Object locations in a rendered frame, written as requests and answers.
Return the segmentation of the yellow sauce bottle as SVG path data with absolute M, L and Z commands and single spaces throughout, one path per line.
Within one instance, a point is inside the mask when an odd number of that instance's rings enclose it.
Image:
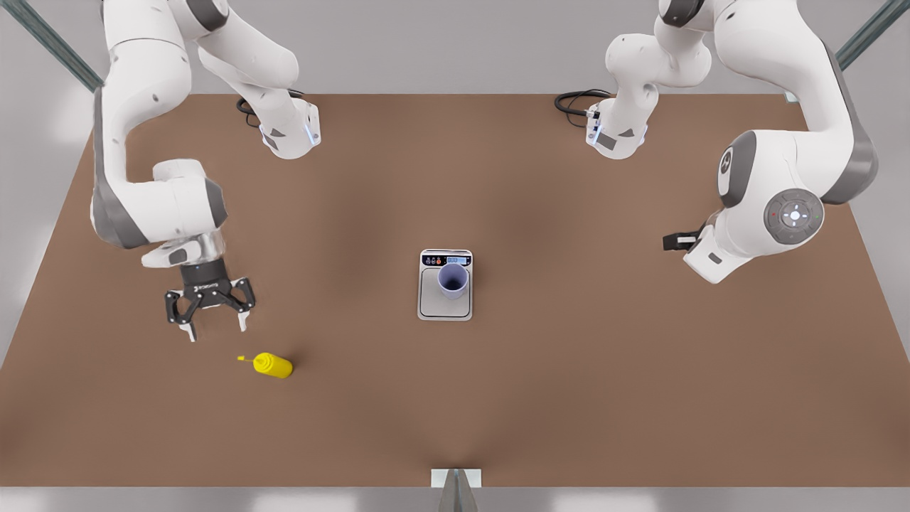
M 263 352 L 252 358 L 238 356 L 237 360 L 238 362 L 252 363 L 254 370 L 260 375 L 287 378 L 293 372 L 293 364 L 289 360 L 273 353 Z

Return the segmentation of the lilac cup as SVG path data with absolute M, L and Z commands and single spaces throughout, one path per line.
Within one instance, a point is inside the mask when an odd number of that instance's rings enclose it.
M 467 289 L 469 272 L 460 259 L 448 258 L 446 264 L 439 269 L 437 282 L 441 293 L 447 299 L 458 299 Z

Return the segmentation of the grey digital kitchen scale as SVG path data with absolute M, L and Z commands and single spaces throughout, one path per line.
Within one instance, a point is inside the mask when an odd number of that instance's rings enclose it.
M 446 259 L 458 258 L 469 272 L 464 295 L 447 299 L 439 288 L 437 275 Z M 473 254 L 469 250 L 423 250 L 418 279 L 418 317 L 427 321 L 467 321 L 473 314 Z

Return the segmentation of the silver frame post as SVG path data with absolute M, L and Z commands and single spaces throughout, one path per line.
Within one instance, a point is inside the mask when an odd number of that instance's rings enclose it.
M 430 486 L 442 489 L 438 512 L 478 512 L 473 489 L 482 486 L 480 469 L 432 469 Z
M 907 10 L 910 10 L 910 0 L 885 0 L 877 12 L 836 52 L 835 57 L 840 68 L 842 70 L 848 68 L 875 40 L 893 26 Z
M 0 0 L 0 7 L 89 91 L 94 92 L 101 87 L 103 79 L 46 23 L 27 0 Z

